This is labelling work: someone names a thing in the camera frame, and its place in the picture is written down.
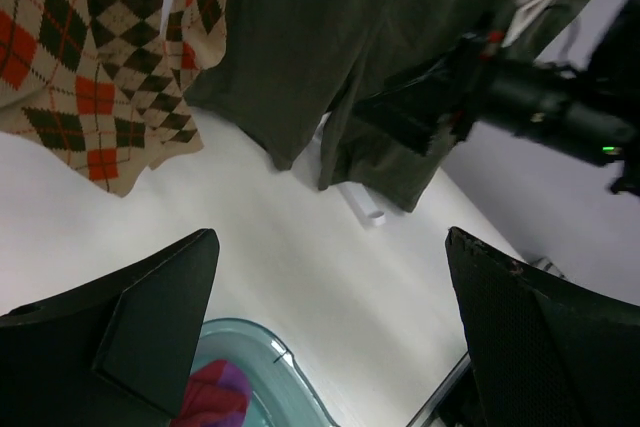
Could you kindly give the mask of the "brown orange argyle sock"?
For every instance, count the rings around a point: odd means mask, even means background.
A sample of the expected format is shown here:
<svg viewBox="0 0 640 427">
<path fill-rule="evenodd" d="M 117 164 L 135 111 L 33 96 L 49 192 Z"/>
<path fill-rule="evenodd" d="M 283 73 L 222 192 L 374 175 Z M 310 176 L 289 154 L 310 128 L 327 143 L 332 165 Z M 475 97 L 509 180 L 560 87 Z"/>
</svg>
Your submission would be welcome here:
<svg viewBox="0 0 640 427">
<path fill-rule="evenodd" d="M 159 145 L 98 58 L 87 0 L 1 0 L 1 130 L 118 196 Z"/>
</svg>

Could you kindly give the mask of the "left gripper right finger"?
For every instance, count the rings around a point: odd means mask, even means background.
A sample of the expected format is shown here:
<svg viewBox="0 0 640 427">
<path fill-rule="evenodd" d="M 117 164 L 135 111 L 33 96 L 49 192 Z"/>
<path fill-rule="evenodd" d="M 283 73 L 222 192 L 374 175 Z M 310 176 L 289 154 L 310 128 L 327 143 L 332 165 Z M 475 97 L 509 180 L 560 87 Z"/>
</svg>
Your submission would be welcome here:
<svg viewBox="0 0 640 427">
<path fill-rule="evenodd" d="M 639 308 L 453 227 L 452 285 L 490 426 L 636 426 Z"/>
</svg>

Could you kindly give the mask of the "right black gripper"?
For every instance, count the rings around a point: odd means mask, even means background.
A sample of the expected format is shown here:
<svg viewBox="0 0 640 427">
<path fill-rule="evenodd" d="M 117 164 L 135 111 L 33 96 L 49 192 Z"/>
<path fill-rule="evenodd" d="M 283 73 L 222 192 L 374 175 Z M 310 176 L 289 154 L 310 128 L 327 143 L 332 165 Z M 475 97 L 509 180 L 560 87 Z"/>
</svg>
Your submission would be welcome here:
<svg viewBox="0 0 640 427">
<path fill-rule="evenodd" d="M 361 121 L 421 156 L 436 142 L 456 146 L 450 100 L 442 92 L 402 91 L 443 85 L 467 94 L 464 132 L 478 122 L 603 167 L 639 164 L 639 93 L 631 73 L 639 56 L 636 36 L 605 36 L 586 69 L 571 64 L 509 60 L 485 38 L 467 36 L 450 50 L 388 78 L 381 94 L 361 100 Z"/>
</svg>

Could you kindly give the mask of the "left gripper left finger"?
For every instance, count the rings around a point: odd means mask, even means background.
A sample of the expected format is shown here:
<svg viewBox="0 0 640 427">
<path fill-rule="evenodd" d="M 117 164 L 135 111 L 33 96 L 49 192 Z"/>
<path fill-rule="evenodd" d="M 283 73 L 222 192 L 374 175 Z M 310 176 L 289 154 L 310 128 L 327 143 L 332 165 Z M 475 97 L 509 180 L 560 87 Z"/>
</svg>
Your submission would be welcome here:
<svg viewBox="0 0 640 427">
<path fill-rule="evenodd" d="M 167 426 L 219 257 L 212 229 L 1 318 L 4 426 Z"/>
</svg>

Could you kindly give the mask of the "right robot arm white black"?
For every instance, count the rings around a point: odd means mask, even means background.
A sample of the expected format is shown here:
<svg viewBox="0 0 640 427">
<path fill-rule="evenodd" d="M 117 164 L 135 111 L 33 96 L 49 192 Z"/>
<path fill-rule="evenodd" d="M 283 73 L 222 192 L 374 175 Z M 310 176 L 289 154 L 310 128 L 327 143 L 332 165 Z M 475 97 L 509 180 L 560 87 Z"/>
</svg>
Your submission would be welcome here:
<svg viewBox="0 0 640 427">
<path fill-rule="evenodd" d="M 619 162 L 613 194 L 639 193 L 639 0 L 625 0 L 587 67 L 511 58 L 484 14 L 447 52 L 392 78 L 353 113 L 416 154 L 483 122 L 587 164 Z"/>
</svg>

